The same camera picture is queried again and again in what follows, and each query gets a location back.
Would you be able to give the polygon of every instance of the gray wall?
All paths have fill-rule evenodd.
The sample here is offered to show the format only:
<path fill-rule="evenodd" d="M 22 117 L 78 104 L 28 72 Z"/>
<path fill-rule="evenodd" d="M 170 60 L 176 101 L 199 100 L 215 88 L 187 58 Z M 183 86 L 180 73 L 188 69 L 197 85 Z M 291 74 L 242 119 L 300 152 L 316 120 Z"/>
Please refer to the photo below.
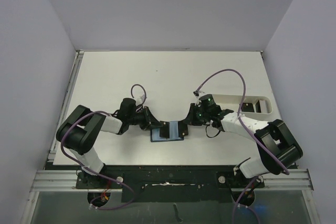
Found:
<path fill-rule="evenodd" d="M 50 0 L 76 49 L 263 50 L 292 0 Z"/>
<path fill-rule="evenodd" d="M 48 0 L 0 0 L 0 223 L 19 223 L 75 51 Z"/>
<path fill-rule="evenodd" d="M 280 112 L 300 142 L 322 223 L 335 223 L 336 0 L 293 0 L 265 64 Z"/>

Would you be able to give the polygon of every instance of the white table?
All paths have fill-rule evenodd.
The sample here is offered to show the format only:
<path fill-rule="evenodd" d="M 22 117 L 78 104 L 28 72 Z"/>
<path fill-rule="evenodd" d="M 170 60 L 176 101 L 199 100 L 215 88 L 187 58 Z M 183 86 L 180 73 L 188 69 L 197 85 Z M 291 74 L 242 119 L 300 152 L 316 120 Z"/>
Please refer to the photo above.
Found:
<path fill-rule="evenodd" d="M 178 121 L 195 101 L 193 91 L 212 73 L 224 68 L 239 71 L 245 78 L 247 95 L 267 97 L 272 112 L 264 120 L 280 118 L 275 98 L 259 52 L 96 52 L 84 53 L 67 115 L 77 105 L 91 110 L 114 112 L 130 88 L 142 84 L 148 106 L 161 121 Z M 243 85 L 235 73 L 217 75 L 203 91 L 241 95 Z M 134 89 L 140 96 L 140 88 Z M 203 126 L 189 126 L 183 141 L 150 142 L 150 132 L 138 126 L 121 136 L 101 132 L 95 149 L 107 165 L 236 165 L 252 155 L 257 146 L 231 133 L 207 138 Z M 72 160 L 57 149 L 55 165 L 72 165 Z"/>

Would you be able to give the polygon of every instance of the metal frame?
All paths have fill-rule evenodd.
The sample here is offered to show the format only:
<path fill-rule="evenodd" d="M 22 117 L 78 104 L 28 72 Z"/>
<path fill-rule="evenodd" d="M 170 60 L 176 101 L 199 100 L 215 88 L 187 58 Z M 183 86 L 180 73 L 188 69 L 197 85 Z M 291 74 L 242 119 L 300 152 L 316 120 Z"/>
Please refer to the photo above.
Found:
<path fill-rule="evenodd" d="M 60 127 L 61 123 L 64 121 L 67 111 L 69 108 L 69 103 L 72 97 L 72 93 L 75 87 L 77 76 L 79 73 L 81 61 L 83 58 L 84 51 L 76 51 L 76 57 L 73 63 L 72 72 L 70 75 L 69 83 L 67 86 L 64 102 L 61 108 L 60 117 L 58 120 L 57 128 Z M 48 155 L 47 162 L 53 162 L 56 150 L 58 147 L 58 142 L 56 138 L 53 139 L 50 153 Z M 311 219 L 312 224 L 320 224 L 317 209 L 312 198 L 313 185 L 307 169 L 290 169 L 290 175 L 286 176 L 283 174 L 273 175 L 266 174 L 263 175 L 265 187 L 257 188 L 256 190 L 301 190 L 303 194 L 304 201 L 307 206 L 308 214 Z M 21 219 L 21 224 L 30 224 L 34 210 L 36 207 L 36 202 L 38 200 L 38 195 L 40 191 L 102 191 L 101 189 L 76 189 L 77 175 L 75 170 L 39 170 L 36 173 L 31 191 L 27 200 L 26 208 L 24 210 L 23 217 Z M 115 193 L 121 193 L 122 189 L 111 189 L 109 190 Z"/>

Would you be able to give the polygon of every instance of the wall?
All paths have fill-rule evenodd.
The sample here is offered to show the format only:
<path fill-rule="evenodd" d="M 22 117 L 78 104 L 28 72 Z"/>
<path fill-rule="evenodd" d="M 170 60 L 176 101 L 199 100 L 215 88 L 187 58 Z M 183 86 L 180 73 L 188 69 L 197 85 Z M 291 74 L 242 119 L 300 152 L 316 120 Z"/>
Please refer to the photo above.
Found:
<path fill-rule="evenodd" d="M 293 0 L 265 51 L 279 109 L 297 140 L 322 223 L 335 223 L 336 0 Z"/>
<path fill-rule="evenodd" d="M 76 49 L 254 51 L 292 0 L 50 0 Z"/>
<path fill-rule="evenodd" d="M 19 223 L 75 51 L 48 0 L 0 0 L 0 223 Z"/>

